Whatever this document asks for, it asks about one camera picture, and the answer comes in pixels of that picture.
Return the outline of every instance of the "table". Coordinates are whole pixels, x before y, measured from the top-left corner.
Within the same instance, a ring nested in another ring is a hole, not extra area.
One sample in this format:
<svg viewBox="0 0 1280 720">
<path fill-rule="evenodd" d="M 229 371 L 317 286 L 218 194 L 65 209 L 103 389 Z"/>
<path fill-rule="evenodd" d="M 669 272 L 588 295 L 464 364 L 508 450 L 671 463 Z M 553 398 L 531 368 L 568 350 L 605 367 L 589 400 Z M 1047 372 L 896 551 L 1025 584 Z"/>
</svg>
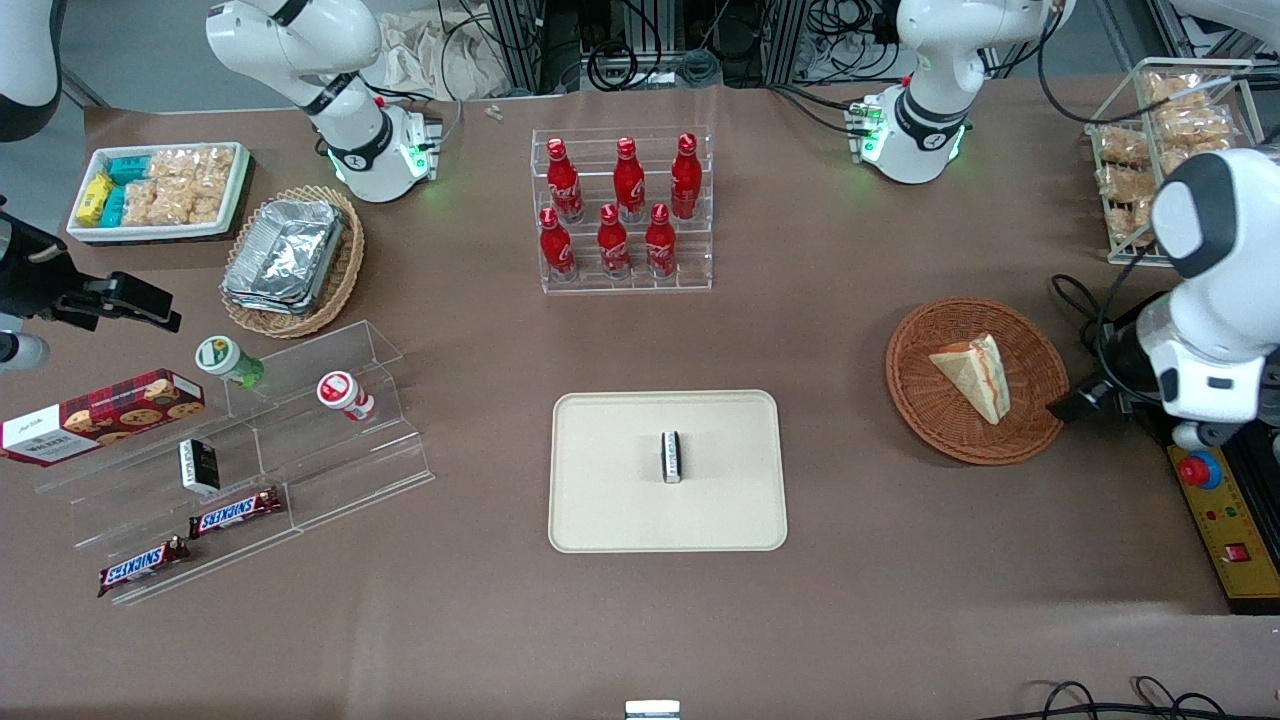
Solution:
<svg viewBox="0 0 1280 720">
<path fill-rule="evenodd" d="M 1091 108 L 1114 78 L 1059 81 Z M 851 97 L 840 88 L 831 96 Z M 93 598 L 65 503 L 0 483 L 9 717 L 965 719 L 1036 708 L 1042 680 L 1130 701 L 1149 673 L 1275 714 L 1280 620 L 1231 618 L 1161 451 L 1098 418 L 1011 468 L 954 462 L 884 388 L 897 322 L 940 296 L 1009 302 L 1079 377 L 1076 318 L 1047 278 L 1102 291 L 1103 224 L 1079 126 L 1034 83 L 992 82 L 938 181 L 895 186 L 764 91 L 575 94 L 467 106 L 442 179 L 361 205 L 369 254 L 338 320 L 406 354 L 406 414 L 438 479 L 133 609 Z M 453 109 L 440 108 L 448 122 Z M 329 183 L 297 111 L 88 114 L 90 143 L 244 142 L 250 202 Z M 530 233 L 534 128 L 705 122 L 717 143 L 717 281 L 675 296 L 547 297 Z M 40 324 L 38 373 L 0 375 L 4 416 L 152 366 L 195 373 L 224 332 L 224 243 L 87 249 L 177 296 L 183 332 Z M 1120 305 L 1169 287 L 1139 269 Z M 763 388 L 782 423 L 790 537 L 768 553 L 570 556 L 547 541 L 552 405 L 566 392 Z"/>
</svg>

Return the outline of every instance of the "coca-cola bottle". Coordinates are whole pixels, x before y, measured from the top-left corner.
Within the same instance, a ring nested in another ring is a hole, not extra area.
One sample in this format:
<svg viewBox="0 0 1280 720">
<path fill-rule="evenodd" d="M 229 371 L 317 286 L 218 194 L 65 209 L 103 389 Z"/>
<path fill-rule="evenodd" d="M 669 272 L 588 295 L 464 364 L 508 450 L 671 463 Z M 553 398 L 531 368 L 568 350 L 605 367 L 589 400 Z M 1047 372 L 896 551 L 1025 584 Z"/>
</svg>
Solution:
<svg viewBox="0 0 1280 720">
<path fill-rule="evenodd" d="M 644 220 L 644 168 L 636 160 L 636 141 L 618 138 L 618 164 L 613 167 L 613 192 L 623 223 Z"/>
<path fill-rule="evenodd" d="M 561 227 L 556 209 L 543 208 L 538 220 L 543 225 L 540 242 L 552 282 L 573 281 L 577 277 L 577 263 L 573 260 L 573 247 L 570 243 L 568 231 Z"/>
<path fill-rule="evenodd" d="M 686 132 L 680 136 L 676 161 L 671 164 L 671 211 L 681 220 L 692 218 L 701 190 L 703 164 L 698 161 L 698 138 Z"/>
<path fill-rule="evenodd" d="M 676 228 L 671 227 L 667 206 L 653 204 L 649 229 L 644 233 L 645 252 L 649 256 L 649 272 L 662 281 L 676 274 Z"/>
<path fill-rule="evenodd" d="M 553 137 L 547 141 L 547 155 L 552 164 L 547 168 L 547 184 L 550 186 L 552 204 L 559 211 L 562 222 L 573 224 L 582 220 L 582 186 L 577 181 L 577 168 L 568 159 L 564 141 Z"/>
<path fill-rule="evenodd" d="M 617 205 L 605 202 L 600 208 L 600 231 L 595 241 L 600 243 L 604 274 L 614 281 L 626 279 L 631 274 L 631 256 L 627 255 L 627 228 L 618 223 Z"/>
</svg>

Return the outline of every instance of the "beige tray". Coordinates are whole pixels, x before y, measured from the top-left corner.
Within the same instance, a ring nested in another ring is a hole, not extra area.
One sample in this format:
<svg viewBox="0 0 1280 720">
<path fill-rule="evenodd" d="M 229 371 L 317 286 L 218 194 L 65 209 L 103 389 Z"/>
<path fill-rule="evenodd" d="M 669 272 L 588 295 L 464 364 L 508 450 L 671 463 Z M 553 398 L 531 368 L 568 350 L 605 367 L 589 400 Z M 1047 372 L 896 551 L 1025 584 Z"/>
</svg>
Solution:
<svg viewBox="0 0 1280 720">
<path fill-rule="evenodd" d="M 664 483 L 677 430 L 684 482 Z M 778 409 L 759 389 L 571 393 L 552 423 L 561 552 L 769 551 L 787 537 Z"/>
</svg>

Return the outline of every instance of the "round wicker basket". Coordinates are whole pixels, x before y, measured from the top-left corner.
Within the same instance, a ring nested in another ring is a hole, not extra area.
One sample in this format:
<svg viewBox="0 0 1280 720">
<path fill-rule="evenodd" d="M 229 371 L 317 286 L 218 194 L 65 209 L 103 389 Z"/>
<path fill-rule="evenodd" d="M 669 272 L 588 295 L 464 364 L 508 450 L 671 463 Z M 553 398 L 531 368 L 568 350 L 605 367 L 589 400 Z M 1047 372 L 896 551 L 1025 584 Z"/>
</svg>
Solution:
<svg viewBox="0 0 1280 720">
<path fill-rule="evenodd" d="M 344 215 L 342 236 L 338 240 L 339 246 L 329 265 L 329 274 L 325 278 L 324 290 L 320 292 L 320 301 L 316 304 L 316 309 L 306 315 L 250 310 L 236 305 L 225 295 L 223 295 L 223 305 L 227 307 L 227 313 L 232 316 L 232 320 L 244 329 L 276 338 L 302 337 L 332 323 L 338 316 L 338 313 L 342 311 L 342 306 L 351 299 L 351 292 L 356 287 L 356 277 L 360 274 L 360 264 L 365 259 L 365 231 L 360 225 L 360 218 L 356 215 L 356 209 L 351 205 L 351 201 L 342 193 L 328 187 L 306 186 L 285 190 L 271 200 L 323 200 L 340 209 Z M 244 243 L 244 236 L 248 234 L 250 225 L 257 219 L 262 208 L 266 208 L 266 202 L 260 205 L 257 210 L 253 210 L 253 214 L 241 227 L 239 234 L 236 236 L 236 243 L 232 246 L 230 256 L 227 259 L 228 268 L 236 261 L 236 255 L 239 254 L 241 246 Z"/>
<path fill-rule="evenodd" d="M 1009 380 L 1010 407 L 987 423 L 929 360 L 940 347 L 991 333 Z M 1016 310 L 968 297 L 916 307 L 893 331 L 884 357 L 893 405 L 924 442 L 975 465 L 1011 465 L 1042 452 L 1062 423 L 1046 406 L 1068 391 L 1057 350 Z"/>
</svg>

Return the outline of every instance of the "red cookie box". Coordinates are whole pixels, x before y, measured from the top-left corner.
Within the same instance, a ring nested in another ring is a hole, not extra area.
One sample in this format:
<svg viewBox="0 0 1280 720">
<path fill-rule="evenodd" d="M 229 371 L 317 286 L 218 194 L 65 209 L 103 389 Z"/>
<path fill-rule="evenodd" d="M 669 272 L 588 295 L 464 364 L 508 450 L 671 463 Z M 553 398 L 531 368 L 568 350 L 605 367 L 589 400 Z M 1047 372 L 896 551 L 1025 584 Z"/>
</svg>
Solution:
<svg viewBox="0 0 1280 720">
<path fill-rule="evenodd" d="M 47 468 L 204 410 L 198 384 L 173 370 L 151 370 L 6 420 L 0 457 Z"/>
</svg>

